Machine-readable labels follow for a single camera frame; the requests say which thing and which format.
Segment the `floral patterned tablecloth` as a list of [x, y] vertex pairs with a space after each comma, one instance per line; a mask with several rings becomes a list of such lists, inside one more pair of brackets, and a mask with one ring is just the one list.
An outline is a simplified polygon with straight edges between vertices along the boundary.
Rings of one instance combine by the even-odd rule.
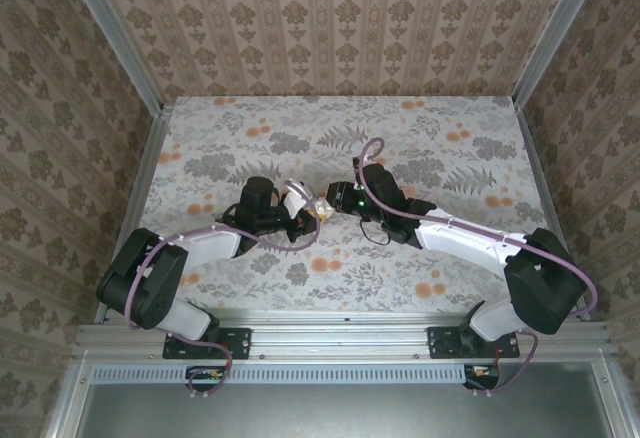
[[[546, 225], [507, 96], [179, 98], [141, 223], [164, 235], [211, 224], [253, 176], [323, 195], [353, 179], [352, 160], [374, 137], [407, 196], [501, 231]], [[337, 214], [301, 252], [255, 248], [186, 271], [178, 294], [210, 308], [464, 312], [507, 292], [452, 255], [376, 244], [381, 228], [359, 222]]]

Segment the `small black circuit board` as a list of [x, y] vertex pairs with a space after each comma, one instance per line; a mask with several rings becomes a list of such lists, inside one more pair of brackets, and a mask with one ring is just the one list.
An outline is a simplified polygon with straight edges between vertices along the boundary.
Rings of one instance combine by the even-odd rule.
[[225, 366], [192, 366], [185, 370], [186, 387], [195, 394], [211, 393], [224, 380]]
[[484, 365], [464, 366], [463, 386], [469, 390], [493, 390], [498, 386], [500, 375], [497, 367]]

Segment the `grey metal sheet panel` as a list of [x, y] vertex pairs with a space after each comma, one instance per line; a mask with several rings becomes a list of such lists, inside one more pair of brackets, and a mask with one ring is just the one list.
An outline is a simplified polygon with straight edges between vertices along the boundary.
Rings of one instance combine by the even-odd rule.
[[534, 364], [510, 388], [459, 384], [98, 384], [73, 366], [46, 438], [640, 438], [620, 368]]

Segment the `aluminium table side rail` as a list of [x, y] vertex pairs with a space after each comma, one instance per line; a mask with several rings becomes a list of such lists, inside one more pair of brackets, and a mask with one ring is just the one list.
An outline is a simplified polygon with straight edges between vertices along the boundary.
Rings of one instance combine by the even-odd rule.
[[131, 196], [118, 240], [114, 248], [113, 257], [117, 256], [130, 233], [140, 224], [157, 161], [160, 157], [162, 146], [168, 132], [174, 105], [175, 101], [168, 101], [164, 103], [161, 107], [160, 114], [152, 119], [149, 135], [141, 157], [140, 166], [132, 187]]
[[523, 137], [524, 146], [528, 155], [529, 163], [532, 169], [534, 181], [536, 183], [536, 188], [538, 190], [538, 194], [540, 197], [541, 208], [544, 212], [546, 223], [548, 225], [548, 229], [558, 237], [558, 239], [560, 240], [564, 248], [566, 250], [569, 250], [557, 213], [555, 211], [551, 193], [549, 191], [548, 184], [546, 182], [546, 178], [544, 175], [544, 170], [539, 160], [537, 150], [535, 148], [534, 140], [532, 138], [524, 111], [516, 102], [514, 102], [513, 105], [514, 105], [514, 109], [515, 109], [518, 123], [520, 126], [520, 130]]

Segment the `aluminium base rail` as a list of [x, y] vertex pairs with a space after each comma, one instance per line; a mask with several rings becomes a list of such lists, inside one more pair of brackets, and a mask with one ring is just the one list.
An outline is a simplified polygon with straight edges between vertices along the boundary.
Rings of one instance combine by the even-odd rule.
[[[252, 363], [397, 364], [428, 361], [427, 330], [455, 326], [460, 313], [283, 311], [216, 309], [224, 327], [252, 331]], [[83, 325], [73, 359], [94, 363], [153, 363], [162, 359], [165, 335], [131, 330], [123, 317], [107, 311], [99, 324]], [[537, 363], [587, 362], [616, 355], [603, 322], [569, 319], [554, 335], [535, 344]]]

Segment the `aluminium frame post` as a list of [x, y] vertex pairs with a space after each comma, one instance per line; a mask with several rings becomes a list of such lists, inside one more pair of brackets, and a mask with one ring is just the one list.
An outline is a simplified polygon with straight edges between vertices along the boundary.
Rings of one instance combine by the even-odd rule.
[[158, 118], [162, 113], [164, 99], [160, 96], [142, 55], [130, 39], [123, 21], [118, 17], [115, 2], [113, 0], [84, 1], [150, 115]]
[[516, 109], [523, 109], [551, 63], [585, 0], [559, 0], [512, 93]]

